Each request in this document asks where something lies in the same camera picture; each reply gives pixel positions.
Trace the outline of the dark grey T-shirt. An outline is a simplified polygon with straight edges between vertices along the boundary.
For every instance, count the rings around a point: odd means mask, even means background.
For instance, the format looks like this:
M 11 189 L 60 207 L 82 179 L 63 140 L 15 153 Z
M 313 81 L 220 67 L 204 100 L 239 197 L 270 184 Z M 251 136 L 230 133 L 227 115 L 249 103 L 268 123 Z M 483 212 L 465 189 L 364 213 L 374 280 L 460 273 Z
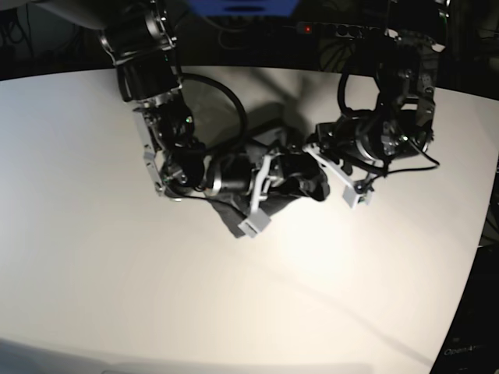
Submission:
M 298 129 L 261 126 L 241 147 L 210 162 L 203 192 L 235 237 L 257 236 L 297 199 L 329 196 L 326 174 L 303 145 Z

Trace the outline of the black power strip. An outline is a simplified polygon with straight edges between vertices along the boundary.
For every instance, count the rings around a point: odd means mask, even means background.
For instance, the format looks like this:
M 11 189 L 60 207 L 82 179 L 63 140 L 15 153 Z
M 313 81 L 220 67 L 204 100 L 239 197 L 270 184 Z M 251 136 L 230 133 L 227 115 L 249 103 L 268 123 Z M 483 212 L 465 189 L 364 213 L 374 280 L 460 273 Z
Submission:
M 298 22 L 296 24 L 296 31 L 298 34 L 318 35 L 325 38 L 363 39 L 372 34 L 378 34 L 380 29 L 374 26 L 345 23 Z

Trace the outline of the black OpenArm case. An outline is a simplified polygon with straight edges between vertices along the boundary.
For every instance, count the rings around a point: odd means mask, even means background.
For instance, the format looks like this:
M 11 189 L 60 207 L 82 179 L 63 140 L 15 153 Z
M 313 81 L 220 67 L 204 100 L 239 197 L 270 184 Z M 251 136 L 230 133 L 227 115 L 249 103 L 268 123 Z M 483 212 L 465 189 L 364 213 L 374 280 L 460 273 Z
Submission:
M 498 372 L 498 246 L 476 251 L 432 373 Z

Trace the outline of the blue plastic box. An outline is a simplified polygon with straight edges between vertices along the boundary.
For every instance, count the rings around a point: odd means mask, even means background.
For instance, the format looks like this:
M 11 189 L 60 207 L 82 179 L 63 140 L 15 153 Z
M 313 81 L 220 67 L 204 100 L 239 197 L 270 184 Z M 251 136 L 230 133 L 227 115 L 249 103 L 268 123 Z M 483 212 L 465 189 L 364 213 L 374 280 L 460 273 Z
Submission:
M 290 16 L 298 0 L 191 0 L 201 16 Z

